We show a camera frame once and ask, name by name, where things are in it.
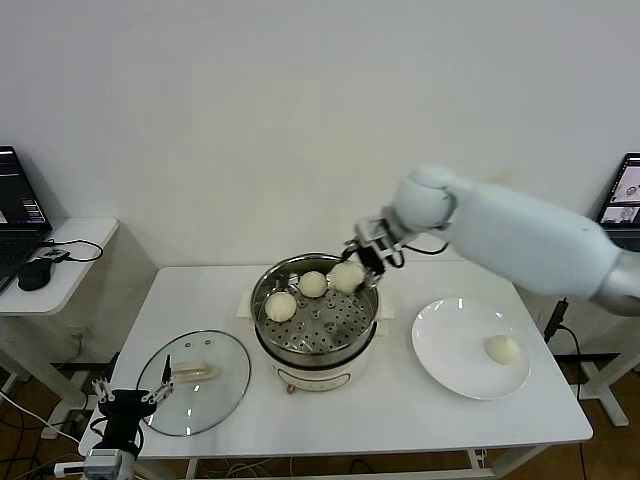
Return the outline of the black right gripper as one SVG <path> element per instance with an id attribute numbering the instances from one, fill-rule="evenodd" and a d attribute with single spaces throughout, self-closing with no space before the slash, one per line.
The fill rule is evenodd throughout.
<path id="1" fill-rule="evenodd" d="M 354 226 L 354 237 L 347 240 L 341 260 L 357 256 L 364 271 L 364 284 L 374 288 L 395 261 L 394 250 L 378 238 L 378 220 L 364 218 Z M 394 249 L 402 249 L 409 241 L 409 229 L 403 225 L 395 208 L 386 205 L 381 210 L 382 229 Z"/>

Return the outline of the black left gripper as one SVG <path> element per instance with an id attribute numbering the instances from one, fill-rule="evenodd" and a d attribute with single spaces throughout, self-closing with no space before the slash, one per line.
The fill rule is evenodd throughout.
<path id="1" fill-rule="evenodd" d="M 171 356 L 167 355 L 161 383 L 152 391 L 115 390 L 110 399 L 110 385 L 106 378 L 92 381 L 99 411 L 106 420 L 98 449 L 141 450 L 144 433 L 140 422 L 156 412 L 156 404 L 161 404 L 172 392 Z"/>

